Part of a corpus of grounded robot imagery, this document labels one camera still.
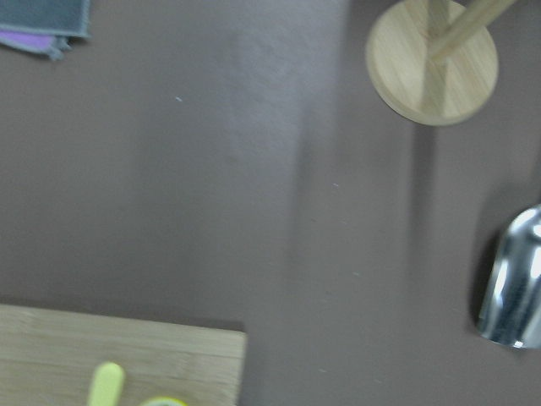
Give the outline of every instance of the wooden cutting board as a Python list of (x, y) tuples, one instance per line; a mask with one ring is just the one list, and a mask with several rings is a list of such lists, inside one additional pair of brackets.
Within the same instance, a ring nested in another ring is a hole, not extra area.
[(0, 405), (85, 406), (94, 369), (112, 361), (126, 371), (119, 406), (233, 406), (245, 344), (242, 332), (0, 305)]

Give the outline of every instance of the cloth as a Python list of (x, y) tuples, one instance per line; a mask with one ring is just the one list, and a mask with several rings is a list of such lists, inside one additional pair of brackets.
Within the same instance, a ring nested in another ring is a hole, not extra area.
[(50, 59), (61, 59), (62, 51), (70, 49), (65, 36), (26, 34), (0, 30), (0, 43), (22, 51), (47, 55)]
[(90, 0), (1, 0), (0, 30), (87, 37)]

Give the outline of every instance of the wooden dowel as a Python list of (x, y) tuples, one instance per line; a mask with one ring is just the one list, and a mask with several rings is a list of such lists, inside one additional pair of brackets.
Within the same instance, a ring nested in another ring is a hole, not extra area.
[(516, 0), (473, 0), (451, 26), (430, 44), (429, 57), (442, 62), (479, 29), (489, 25)]

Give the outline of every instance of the wooden paper towel holder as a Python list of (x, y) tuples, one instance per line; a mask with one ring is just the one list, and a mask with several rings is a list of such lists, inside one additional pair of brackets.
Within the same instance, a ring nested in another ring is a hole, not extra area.
[(369, 76), (381, 98), (417, 123), (448, 125), (489, 99), (498, 55), (485, 28), (516, 0), (404, 0), (384, 12), (366, 47)]

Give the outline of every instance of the silver object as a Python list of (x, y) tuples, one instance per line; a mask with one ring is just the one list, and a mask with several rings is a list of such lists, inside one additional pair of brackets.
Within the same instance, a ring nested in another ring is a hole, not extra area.
[(514, 348), (541, 348), (541, 205), (505, 231), (479, 314), (481, 335)]

